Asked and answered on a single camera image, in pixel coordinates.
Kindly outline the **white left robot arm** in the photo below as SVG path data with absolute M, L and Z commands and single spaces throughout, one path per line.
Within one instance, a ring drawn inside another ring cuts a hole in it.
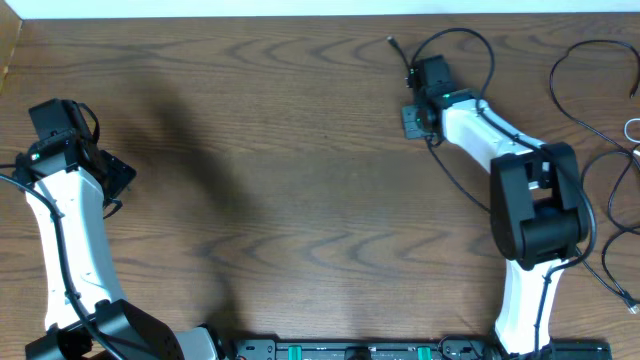
M 47 276 L 45 335 L 29 359 L 85 359 L 95 344 L 106 359 L 221 359 L 219 340 L 200 325 L 175 333 L 128 302 L 117 278 L 105 219 L 135 178 L 98 148 L 84 103 L 53 98 L 29 110 L 38 140 L 15 159 L 8 182 L 26 195 L 37 221 Z

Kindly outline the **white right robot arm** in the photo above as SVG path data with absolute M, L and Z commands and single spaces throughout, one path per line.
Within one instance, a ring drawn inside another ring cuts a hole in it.
M 563 267 L 587 236 L 587 210 L 571 180 L 576 156 L 546 144 L 497 115 L 470 89 L 459 89 L 441 55 L 412 64 L 414 102 L 402 110 L 409 139 L 449 142 L 490 176 L 492 236 L 506 259 L 504 295 L 493 332 L 506 358 L 542 353 Z

